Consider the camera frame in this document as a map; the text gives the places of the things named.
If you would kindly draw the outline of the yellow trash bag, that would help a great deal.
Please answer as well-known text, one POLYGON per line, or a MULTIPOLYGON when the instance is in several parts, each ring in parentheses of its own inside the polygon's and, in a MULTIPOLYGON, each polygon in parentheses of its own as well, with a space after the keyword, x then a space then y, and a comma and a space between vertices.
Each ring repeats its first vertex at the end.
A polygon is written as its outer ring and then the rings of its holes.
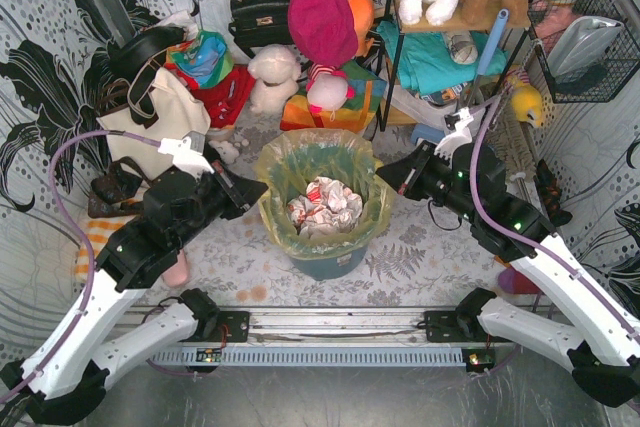
POLYGON ((288 131, 254 164, 268 190, 259 200, 270 239, 295 259, 339 257, 389 225, 392 189, 376 175, 372 144, 337 129, 288 131))

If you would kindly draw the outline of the teal trash bin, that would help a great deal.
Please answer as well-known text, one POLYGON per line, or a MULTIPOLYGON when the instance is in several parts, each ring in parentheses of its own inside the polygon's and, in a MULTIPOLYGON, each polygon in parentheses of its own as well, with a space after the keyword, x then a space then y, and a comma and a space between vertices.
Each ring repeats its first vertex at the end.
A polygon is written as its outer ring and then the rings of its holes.
POLYGON ((354 271, 364 260, 370 242, 325 242, 303 245, 297 253, 287 253, 292 265, 316 280, 332 280, 354 271))

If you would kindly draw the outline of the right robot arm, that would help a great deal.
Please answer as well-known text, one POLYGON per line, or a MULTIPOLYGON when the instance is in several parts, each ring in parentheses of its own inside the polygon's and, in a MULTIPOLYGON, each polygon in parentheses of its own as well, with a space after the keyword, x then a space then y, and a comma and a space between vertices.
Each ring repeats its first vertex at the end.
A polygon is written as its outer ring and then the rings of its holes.
POLYGON ((550 221, 506 187, 506 169, 492 149, 459 147, 450 161, 424 142, 378 169, 398 194, 429 199, 470 225, 472 237, 533 282, 564 314, 554 322, 477 288, 457 306, 467 337, 517 342, 566 369, 591 398, 619 407, 639 394, 639 320, 581 266, 550 221))

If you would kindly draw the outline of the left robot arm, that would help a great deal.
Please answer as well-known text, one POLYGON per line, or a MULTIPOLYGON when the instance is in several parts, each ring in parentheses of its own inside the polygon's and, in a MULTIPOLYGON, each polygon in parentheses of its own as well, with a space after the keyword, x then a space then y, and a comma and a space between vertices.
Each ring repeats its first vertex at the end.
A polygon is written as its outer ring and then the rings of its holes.
POLYGON ((2 425, 12 426, 23 415, 39 424, 73 425, 163 347, 221 333, 219 307, 192 288, 155 319, 107 338, 189 242, 218 218, 243 216, 266 190, 265 183, 237 176, 219 162, 198 176, 176 168, 163 173, 144 193, 142 214, 109 237, 93 278, 45 344, 2 368, 2 381, 17 391, 1 412, 2 425))

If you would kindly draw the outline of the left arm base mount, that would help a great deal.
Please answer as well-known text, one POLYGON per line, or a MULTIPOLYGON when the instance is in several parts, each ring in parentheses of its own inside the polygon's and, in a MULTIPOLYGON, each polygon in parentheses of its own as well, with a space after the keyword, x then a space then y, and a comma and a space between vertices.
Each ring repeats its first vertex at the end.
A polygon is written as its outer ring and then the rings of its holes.
POLYGON ((245 343, 249 334, 248 311, 222 310, 214 320, 199 320, 196 331, 179 339, 179 342, 245 343))

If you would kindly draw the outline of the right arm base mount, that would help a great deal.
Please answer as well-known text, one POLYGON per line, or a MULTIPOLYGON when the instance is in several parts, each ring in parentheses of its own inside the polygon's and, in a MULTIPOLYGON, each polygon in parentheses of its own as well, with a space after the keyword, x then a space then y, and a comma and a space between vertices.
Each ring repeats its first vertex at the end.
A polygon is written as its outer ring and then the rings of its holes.
POLYGON ((488 334, 475 317, 452 310, 427 310, 423 313, 427 340, 434 343, 508 342, 488 334))

